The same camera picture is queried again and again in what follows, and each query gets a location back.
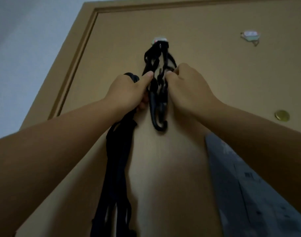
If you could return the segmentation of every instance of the beige door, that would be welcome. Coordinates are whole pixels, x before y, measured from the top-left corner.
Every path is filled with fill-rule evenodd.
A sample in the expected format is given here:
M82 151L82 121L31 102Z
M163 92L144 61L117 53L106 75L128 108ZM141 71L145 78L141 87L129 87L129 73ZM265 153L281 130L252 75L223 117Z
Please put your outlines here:
M254 47L240 38L261 33ZM99 14L62 113L99 100L119 74L140 75L155 36L169 40L226 104L301 131L301 0L235 2ZM204 146L207 130L174 112L160 134L136 115L127 164L131 227L140 236L221 236ZM105 134L18 231L18 236L89 236L106 167Z

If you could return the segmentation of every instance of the person's left hand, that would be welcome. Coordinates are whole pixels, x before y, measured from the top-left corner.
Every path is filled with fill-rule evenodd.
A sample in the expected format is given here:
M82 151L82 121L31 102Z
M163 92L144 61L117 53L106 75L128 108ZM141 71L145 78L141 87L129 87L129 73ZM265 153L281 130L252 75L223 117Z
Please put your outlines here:
M146 87L151 82L154 73L152 71L143 75L136 83L127 75L119 75L111 84L105 100L116 105L121 118L135 107L145 109L148 103Z

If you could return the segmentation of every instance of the hand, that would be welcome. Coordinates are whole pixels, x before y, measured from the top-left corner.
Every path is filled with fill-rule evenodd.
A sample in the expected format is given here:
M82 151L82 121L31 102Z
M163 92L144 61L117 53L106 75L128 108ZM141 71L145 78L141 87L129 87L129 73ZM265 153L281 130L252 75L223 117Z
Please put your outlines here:
M111 84L104 99L112 105L116 105L121 118L135 107L138 110L144 109L148 103L146 87L153 76L154 73L149 71L138 82L134 83L129 76L119 75Z
M174 72L166 73L168 93L177 108L198 117L220 101L212 93L203 76L188 64L180 64Z

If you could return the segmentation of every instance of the wall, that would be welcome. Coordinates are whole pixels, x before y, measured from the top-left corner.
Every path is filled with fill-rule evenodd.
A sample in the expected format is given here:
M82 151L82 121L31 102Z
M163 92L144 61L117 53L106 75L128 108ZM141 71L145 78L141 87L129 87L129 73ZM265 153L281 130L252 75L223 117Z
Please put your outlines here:
M85 1L0 0L0 138L20 128Z

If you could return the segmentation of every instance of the door frame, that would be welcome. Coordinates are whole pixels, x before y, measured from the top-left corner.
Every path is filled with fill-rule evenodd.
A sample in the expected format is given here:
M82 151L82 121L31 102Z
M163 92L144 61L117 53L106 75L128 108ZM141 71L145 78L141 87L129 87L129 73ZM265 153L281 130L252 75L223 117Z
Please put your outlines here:
M20 129L60 115L99 13L266 0L116 0L85 2Z

